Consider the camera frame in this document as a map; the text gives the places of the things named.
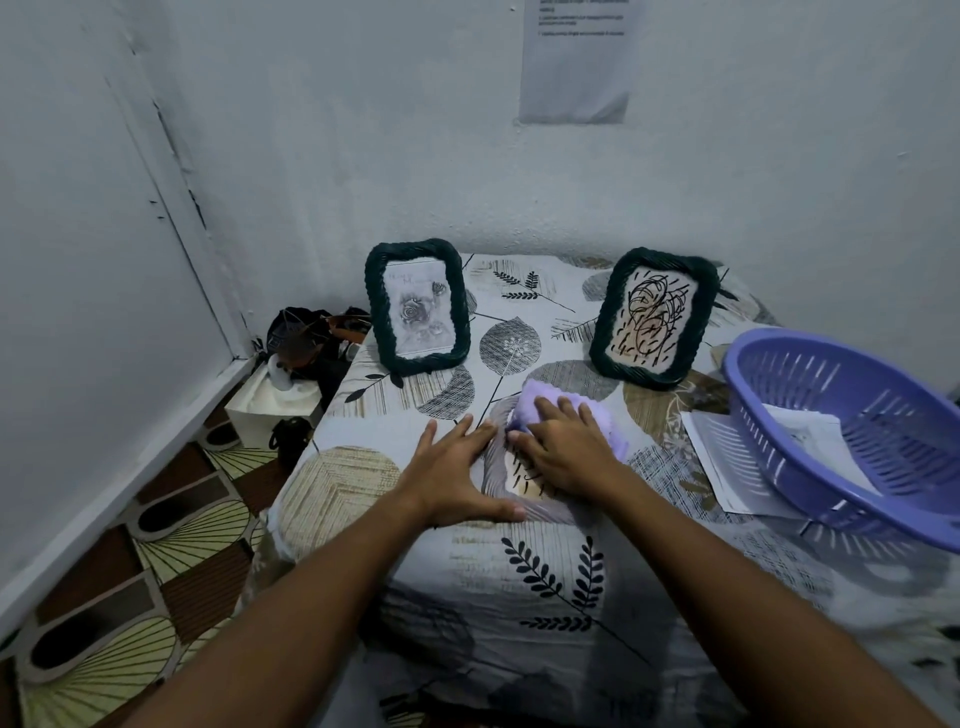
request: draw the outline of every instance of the white paper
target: white paper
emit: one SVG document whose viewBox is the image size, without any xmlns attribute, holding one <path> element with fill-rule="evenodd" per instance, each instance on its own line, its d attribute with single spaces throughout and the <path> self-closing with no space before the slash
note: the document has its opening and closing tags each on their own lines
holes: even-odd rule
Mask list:
<svg viewBox="0 0 960 728">
<path fill-rule="evenodd" d="M 790 433 L 790 437 L 804 449 L 806 454 L 838 475 L 847 478 L 853 485 L 880 495 L 874 484 L 870 482 L 870 478 L 853 460 L 850 448 L 843 439 L 840 421 L 836 417 L 823 412 L 783 409 L 772 404 L 763 406 L 767 408 L 767 412 L 777 421 L 777 424 Z"/>
<path fill-rule="evenodd" d="M 639 10 L 639 0 L 526 0 L 520 122 L 622 122 Z"/>
<path fill-rule="evenodd" d="M 383 284 L 390 299 L 397 356 L 412 359 L 453 351 L 456 331 L 442 260 L 423 257 L 387 263 Z"/>
<path fill-rule="evenodd" d="M 729 415 L 683 412 L 681 419 L 720 507 L 745 516 L 806 516 L 760 472 Z"/>
</svg>

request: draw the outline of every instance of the person's left hand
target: person's left hand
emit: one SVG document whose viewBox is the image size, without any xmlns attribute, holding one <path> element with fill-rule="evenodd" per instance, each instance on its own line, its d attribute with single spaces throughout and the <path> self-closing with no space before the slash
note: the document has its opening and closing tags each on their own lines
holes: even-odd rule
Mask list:
<svg viewBox="0 0 960 728">
<path fill-rule="evenodd" d="M 482 495 L 470 482 L 470 464 L 496 434 L 496 426 L 483 423 L 467 435 L 472 415 L 465 415 L 437 443 L 437 421 L 431 420 L 420 436 L 417 451 L 394 488 L 397 497 L 412 502 L 424 525 L 453 525 L 462 521 L 523 521 L 523 506 L 514 500 Z"/>
</svg>

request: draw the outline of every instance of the green picture frame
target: green picture frame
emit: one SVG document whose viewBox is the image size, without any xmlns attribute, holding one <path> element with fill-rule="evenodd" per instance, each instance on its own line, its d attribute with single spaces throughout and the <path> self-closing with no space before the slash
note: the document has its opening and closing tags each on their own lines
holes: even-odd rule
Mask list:
<svg viewBox="0 0 960 728">
<path fill-rule="evenodd" d="M 689 302 L 690 316 L 677 340 L 673 363 L 659 374 L 642 366 L 630 366 L 614 361 L 608 353 L 627 284 L 633 272 L 640 266 L 659 271 L 677 271 L 697 282 L 697 290 Z M 593 366 L 603 376 L 623 379 L 647 389 L 663 391 L 677 386 L 690 371 L 697 356 L 719 290 L 720 279 L 716 266 L 705 258 L 634 248 L 613 266 L 610 282 L 607 284 L 607 295 L 600 307 L 596 331 L 590 344 L 589 353 Z"/>
<path fill-rule="evenodd" d="M 419 257 L 437 258 L 444 264 L 455 340 L 450 352 L 408 358 L 397 353 L 396 332 L 391 324 L 391 300 L 387 291 L 387 265 Z M 464 287 L 463 261 L 452 245 L 437 237 L 419 243 L 380 243 L 367 256 L 364 273 L 367 296 L 370 298 L 373 336 L 383 366 L 398 375 L 410 376 L 449 369 L 464 362 L 470 350 L 467 289 Z"/>
</svg>

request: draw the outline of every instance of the purple cloth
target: purple cloth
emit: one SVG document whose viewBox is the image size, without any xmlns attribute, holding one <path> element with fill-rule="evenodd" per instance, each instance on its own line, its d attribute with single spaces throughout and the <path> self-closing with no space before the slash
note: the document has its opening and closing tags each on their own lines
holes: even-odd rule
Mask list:
<svg viewBox="0 0 960 728">
<path fill-rule="evenodd" d="M 520 390 L 520 397 L 517 399 L 516 406 L 514 407 L 514 413 L 507 423 L 508 430 L 521 429 L 524 432 L 530 432 L 527 425 L 535 425 L 540 421 L 540 413 L 534 405 L 534 400 L 537 397 L 545 397 L 554 404 L 557 403 L 560 397 L 566 397 L 570 400 L 570 403 L 573 404 L 574 409 L 578 410 L 580 409 L 580 404 L 586 402 L 590 408 L 590 412 L 593 414 L 593 419 L 597 422 L 597 426 L 600 427 L 603 436 L 607 438 L 607 443 L 610 445 L 610 449 L 613 450 L 614 457 L 621 463 L 625 461 L 629 445 L 623 438 L 623 435 L 616 429 L 616 425 L 613 423 L 613 415 L 611 415 L 609 409 L 596 400 L 584 397 L 583 395 L 564 392 L 544 381 L 527 379 L 526 382 L 524 382 L 523 389 Z"/>
</svg>

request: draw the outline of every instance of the white box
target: white box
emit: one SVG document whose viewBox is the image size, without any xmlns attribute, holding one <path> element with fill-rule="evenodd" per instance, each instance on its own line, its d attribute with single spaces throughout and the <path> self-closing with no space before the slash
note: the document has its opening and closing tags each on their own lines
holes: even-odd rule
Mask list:
<svg viewBox="0 0 960 728">
<path fill-rule="evenodd" d="M 296 381 L 281 392 L 261 365 L 233 395 L 224 409 L 245 448 L 269 449 L 270 437 L 280 420 L 303 417 L 317 426 L 323 415 L 320 386 L 315 381 Z"/>
</svg>

